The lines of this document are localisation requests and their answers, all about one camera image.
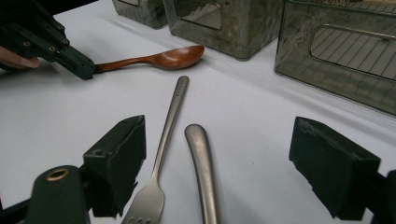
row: metal utensil handle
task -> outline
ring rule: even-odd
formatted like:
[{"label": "metal utensil handle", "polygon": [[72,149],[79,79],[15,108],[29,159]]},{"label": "metal utensil handle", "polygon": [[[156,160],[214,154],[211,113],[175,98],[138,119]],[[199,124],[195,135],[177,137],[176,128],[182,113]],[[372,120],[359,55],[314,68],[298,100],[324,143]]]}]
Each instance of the metal utensil handle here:
[{"label": "metal utensil handle", "polygon": [[183,103],[184,96],[186,95],[186,90],[189,85],[188,77],[180,77],[177,80],[177,84],[175,87],[175,92],[172,97],[171,105],[169,106],[168,115],[166,117],[165,125],[163,127],[163,135],[161,136],[160,145],[158,146],[157,157],[155,158],[154,170],[151,178],[158,179],[161,160],[163,158],[163,152],[166,149],[173,127],[175,125],[175,121],[178,115],[178,111],[181,108]]},{"label": "metal utensil handle", "polygon": [[194,161],[204,224],[218,224],[219,212],[213,174],[212,155],[206,131],[198,124],[191,124],[185,130],[187,142]]}]

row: wooden spoon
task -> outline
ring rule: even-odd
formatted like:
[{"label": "wooden spoon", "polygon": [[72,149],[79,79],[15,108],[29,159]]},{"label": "wooden spoon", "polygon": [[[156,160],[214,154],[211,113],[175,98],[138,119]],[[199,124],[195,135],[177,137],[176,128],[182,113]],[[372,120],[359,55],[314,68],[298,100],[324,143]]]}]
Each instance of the wooden spoon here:
[{"label": "wooden spoon", "polygon": [[180,49],[171,49],[146,57],[125,59],[113,63],[99,63],[95,65],[94,73],[113,71],[135,63],[149,63],[163,69],[179,69],[196,63],[204,54],[204,51],[204,46],[189,46]]}]

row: storage bin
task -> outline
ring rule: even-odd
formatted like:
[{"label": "storage bin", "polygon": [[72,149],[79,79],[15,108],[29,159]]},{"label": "storage bin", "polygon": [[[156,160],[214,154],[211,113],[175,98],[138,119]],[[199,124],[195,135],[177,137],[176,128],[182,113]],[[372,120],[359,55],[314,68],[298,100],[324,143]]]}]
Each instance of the storage bin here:
[{"label": "storage bin", "polygon": [[117,13],[151,28],[159,29],[167,23],[163,0],[113,0]]},{"label": "storage bin", "polygon": [[282,0],[164,0],[172,35],[247,60],[279,34]]},{"label": "storage bin", "polygon": [[396,1],[286,0],[275,70],[396,115]]}]

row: fork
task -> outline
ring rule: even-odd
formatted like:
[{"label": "fork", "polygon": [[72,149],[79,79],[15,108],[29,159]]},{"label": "fork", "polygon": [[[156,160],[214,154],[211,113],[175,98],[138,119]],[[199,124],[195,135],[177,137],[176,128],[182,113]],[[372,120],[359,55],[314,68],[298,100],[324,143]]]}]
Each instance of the fork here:
[{"label": "fork", "polygon": [[161,160],[175,125],[178,111],[183,103],[188,84],[188,77],[183,76],[177,80],[175,92],[163,127],[163,134],[161,136],[151,178],[147,185],[134,196],[131,207],[121,224],[158,224],[160,221],[165,198],[158,183]]}]

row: white table surface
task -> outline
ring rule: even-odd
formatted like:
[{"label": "white table surface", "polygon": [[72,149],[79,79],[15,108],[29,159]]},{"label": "white table surface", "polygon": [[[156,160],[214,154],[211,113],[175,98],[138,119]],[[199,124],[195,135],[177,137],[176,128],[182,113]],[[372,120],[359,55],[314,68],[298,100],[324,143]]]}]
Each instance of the white table surface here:
[{"label": "white table surface", "polygon": [[[117,15],[101,0],[55,17],[73,47],[95,63],[194,45]],[[305,86],[274,72],[276,40],[246,62],[206,48],[194,67],[149,65],[83,81],[57,63],[0,71],[0,197],[9,207],[30,197],[35,178],[82,154],[117,122],[145,115],[148,156],[134,195],[149,181],[172,94],[180,76],[190,86],[165,153],[160,184],[162,223],[202,223],[194,167],[184,129],[202,125],[212,148],[222,223],[356,223],[333,219],[289,161],[294,119],[323,122],[396,168],[396,118]],[[366,211],[359,223],[370,223]],[[97,218],[92,223],[120,223]]]}]

